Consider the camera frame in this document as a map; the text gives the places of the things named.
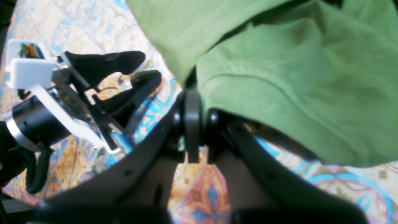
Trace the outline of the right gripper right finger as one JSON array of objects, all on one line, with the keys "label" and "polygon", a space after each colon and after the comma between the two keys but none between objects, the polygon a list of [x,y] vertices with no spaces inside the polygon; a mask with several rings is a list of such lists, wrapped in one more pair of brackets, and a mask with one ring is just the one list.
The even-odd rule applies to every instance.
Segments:
[{"label": "right gripper right finger", "polygon": [[237,117],[211,109],[205,142],[227,185],[229,224],[368,223],[358,206],[280,164]]}]

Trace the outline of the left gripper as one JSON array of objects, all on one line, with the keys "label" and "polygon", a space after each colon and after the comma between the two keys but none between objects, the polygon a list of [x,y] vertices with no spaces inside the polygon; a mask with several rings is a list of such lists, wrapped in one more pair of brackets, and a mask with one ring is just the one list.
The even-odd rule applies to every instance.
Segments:
[{"label": "left gripper", "polygon": [[85,91],[98,92],[98,85],[113,73],[133,73],[145,58],[141,51],[103,55],[65,51],[55,61],[51,85],[31,87],[27,90],[31,97],[6,113],[6,149],[19,146],[30,152],[43,152],[73,135],[109,154],[120,152],[114,134],[127,127],[131,116],[158,88],[161,72],[138,72],[130,79],[131,89],[105,100],[93,95],[95,104]]}]

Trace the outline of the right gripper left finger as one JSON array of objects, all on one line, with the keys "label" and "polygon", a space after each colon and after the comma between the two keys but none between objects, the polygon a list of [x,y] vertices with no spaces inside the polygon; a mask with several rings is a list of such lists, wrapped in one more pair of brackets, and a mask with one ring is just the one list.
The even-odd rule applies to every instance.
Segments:
[{"label": "right gripper left finger", "polygon": [[174,173],[199,163],[201,98],[179,94],[170,111],[131,153],[92,179],[40,202],[30,224],[172,224]]}]

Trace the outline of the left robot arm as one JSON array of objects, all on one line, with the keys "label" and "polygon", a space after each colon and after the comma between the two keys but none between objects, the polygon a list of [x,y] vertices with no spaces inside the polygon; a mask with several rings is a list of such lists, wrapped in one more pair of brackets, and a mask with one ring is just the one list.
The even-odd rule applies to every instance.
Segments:
[{"label": "left robot arm", "polygon": [[[158,70],[141,71],[131,88],[101,100],[99,84],[120,72],[130,75],[145,60],[140,51],[78,55],[65,51],[56,62],[43,54],[12,61],[12,87],[22,100],[1,121],[1,186],[26,170],[25,188],[36,194],[47,180],[51,146],[68,136],[110,154],[120,151],[114,133],[125,133],[131,116],[161,84]],[[92,101],[86,91],[94,90]]]}]

